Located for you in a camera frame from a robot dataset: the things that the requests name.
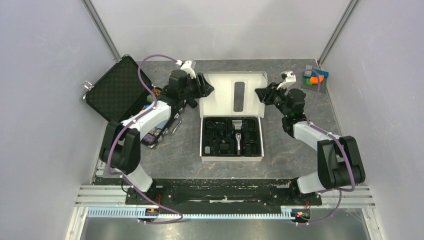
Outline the white clipper kit box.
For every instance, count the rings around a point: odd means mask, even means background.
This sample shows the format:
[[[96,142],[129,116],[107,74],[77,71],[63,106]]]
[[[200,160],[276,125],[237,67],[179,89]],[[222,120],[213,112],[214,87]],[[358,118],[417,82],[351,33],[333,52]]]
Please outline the white clipper kit box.
[[[264,157],[261,119],[265,105],[255,93],[268,84],[264,71],[203,73],[214,87],[199,100],[200,157],[206,161],[260,162]],[[241,155],[237,155],[233,120],[242,120]]]

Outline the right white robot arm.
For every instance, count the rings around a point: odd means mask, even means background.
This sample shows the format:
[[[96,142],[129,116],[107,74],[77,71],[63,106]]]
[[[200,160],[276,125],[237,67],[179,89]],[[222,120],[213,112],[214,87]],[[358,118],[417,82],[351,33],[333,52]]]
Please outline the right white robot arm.
[[[282,113],[282,128],[290,137],[302,141],[317,153],[317,170],[291,181],[289,199],[302,204],[310,193],[330,190],[352,192],[366,178],[357,141],[352,136],[339,136],[316,126],[304,114],[306,94],[272,82],[255,89],[259,101],[275,106]]]

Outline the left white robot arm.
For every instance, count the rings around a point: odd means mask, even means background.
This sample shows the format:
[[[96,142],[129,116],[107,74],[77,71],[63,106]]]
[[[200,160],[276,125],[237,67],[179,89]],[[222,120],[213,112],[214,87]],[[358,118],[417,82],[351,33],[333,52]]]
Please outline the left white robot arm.
[[[208,97],[214,90],[201,73],[172,71],[168,84],[147,109],[122,122],[107,124],[99,159],[106,163],[107,170],[115,169],[129,180],[133,188],[138,189],[140,200],[145,204],[153,203],[157,190],[141,165],[142,137],[160,123],[175,119],[186,105],[195,108],[197,99]]]

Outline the silver hair clipper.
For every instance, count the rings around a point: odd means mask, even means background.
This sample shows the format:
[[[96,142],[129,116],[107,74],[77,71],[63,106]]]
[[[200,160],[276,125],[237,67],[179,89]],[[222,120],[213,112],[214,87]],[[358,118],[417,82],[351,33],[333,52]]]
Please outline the silver hair clipper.
[[[241,119],[235,119],[232,121],[234,137],[236,140],[236,151],[237,155],[240,156],[242,152],[241,140],[242,140],[242,127],[243,121]]]

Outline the green toy brick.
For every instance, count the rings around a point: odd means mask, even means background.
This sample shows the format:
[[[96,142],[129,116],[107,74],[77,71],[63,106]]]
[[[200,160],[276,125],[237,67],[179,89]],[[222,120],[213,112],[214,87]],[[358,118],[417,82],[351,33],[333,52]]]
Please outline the green toy brick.
[[[312,86],[313,85],[313,83],[311,83],[311,79],[310,78],[306,78],[305,79],[305,85],[306,86]]]

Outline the grey toy brick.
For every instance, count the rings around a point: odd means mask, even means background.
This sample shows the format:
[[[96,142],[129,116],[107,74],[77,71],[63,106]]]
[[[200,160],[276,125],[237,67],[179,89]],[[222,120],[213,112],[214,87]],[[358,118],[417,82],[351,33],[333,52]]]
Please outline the grey toy brick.
[[[305,71],[303,73],[303,77],[305,79],[309,79],[312,76],[312,69],[313,69],[313,66],[312,65],[307,64],[305,66]]]

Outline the orange curved toy piece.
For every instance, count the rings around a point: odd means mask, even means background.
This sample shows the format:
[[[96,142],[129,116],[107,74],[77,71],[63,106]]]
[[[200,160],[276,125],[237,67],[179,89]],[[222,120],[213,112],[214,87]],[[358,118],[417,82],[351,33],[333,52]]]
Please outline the orange curved toy piece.
[[[320,76],[311,76],[309,78],[309,83],[311,85],[317,85],[319,83],[321,83],[323,80],[325,79],[324,75],[320,75]]]

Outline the grey toy brick baseplate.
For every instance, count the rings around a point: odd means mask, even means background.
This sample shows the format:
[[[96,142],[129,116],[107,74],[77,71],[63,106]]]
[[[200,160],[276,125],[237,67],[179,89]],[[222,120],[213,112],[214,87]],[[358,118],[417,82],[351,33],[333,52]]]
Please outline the grey toy brick baseplate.
[[[307,86],[305,85],[305,81],[306,78],[303,78],[301,80],[301,87],[304,89],[308,89],[308,90],[313,90],[313,91],[319,91],[321,93],[326,93],[327,92],[327,78],[325,78],[321,83],[319,84],[313,84],[312,86]]]

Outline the blue toy brick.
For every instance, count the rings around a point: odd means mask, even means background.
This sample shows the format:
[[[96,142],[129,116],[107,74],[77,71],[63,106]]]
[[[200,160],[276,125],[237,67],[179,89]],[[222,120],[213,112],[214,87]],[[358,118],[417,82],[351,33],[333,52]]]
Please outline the blue toy brick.
[[[329,72],[320,70],[320,69],[314,69],[320,76],[323,76],[325,79],[329,77]]]

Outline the black aluminium poker case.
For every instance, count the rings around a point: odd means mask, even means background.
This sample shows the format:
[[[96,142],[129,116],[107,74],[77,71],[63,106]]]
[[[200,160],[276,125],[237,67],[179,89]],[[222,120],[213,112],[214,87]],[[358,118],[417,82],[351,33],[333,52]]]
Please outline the black aluminium poker case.
[[[146,110],[154,100],[169,104],[170,116],[140,134],[140,145],[154,148],[187,105],[185,99],[167,96],[167,93],[167,85],[156,86],[146,73],[139,69],[136,61],[130,55],[125,55],[89,87],[83,95],[83,100],[107,120],[104,137],[110,143],[114,142],[129,120]]]

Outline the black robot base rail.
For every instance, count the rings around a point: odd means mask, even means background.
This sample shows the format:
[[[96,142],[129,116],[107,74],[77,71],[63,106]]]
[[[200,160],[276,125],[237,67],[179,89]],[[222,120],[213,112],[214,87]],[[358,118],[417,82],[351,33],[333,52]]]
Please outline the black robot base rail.
[[[321,206],[315,193],[296,194],[291,180],[278,178],[155,178],[146,196],[176,208],[188,202],[266,203],[271,206]]]

